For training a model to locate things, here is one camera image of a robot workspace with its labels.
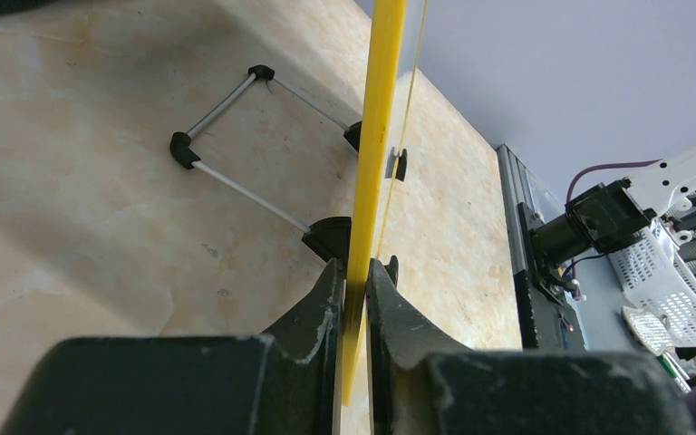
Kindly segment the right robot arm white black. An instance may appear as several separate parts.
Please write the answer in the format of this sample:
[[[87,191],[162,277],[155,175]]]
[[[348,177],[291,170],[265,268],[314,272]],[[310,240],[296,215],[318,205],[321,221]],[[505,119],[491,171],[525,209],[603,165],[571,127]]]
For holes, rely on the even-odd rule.
[[[607,255],[629,247],[695,190],[696,145],[571,199],[564,214],[530,232],[536,259],[556,267],[591,248]]]

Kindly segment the yellow framed whiteboard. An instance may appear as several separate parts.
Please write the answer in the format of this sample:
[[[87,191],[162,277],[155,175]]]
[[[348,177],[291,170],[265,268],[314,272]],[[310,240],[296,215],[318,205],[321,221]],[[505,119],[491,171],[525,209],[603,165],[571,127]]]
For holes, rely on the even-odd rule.
[[[372,260],[379,255],[393,189],[384,172],[404,136],[421,52],[426,1],[377,1],[362,107],[360,150],[343,304],[341,404],[351,402],[365,328],[364,300]]]

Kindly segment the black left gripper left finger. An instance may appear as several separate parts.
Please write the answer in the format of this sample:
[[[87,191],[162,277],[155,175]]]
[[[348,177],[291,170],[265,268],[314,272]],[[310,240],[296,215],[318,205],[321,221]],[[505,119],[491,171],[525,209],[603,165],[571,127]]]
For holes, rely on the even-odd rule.
[[[335,434],[343,264],[252,335],[78,337],[36,364],[4,434]]]

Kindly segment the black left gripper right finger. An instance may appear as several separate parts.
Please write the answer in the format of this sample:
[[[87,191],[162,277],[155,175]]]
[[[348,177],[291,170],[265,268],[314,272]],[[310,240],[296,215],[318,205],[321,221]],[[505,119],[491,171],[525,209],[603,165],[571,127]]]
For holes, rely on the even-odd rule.
[[[682,394],[638,353],[476,351],[372,261],[366,283],[374,434],[693,434]]]

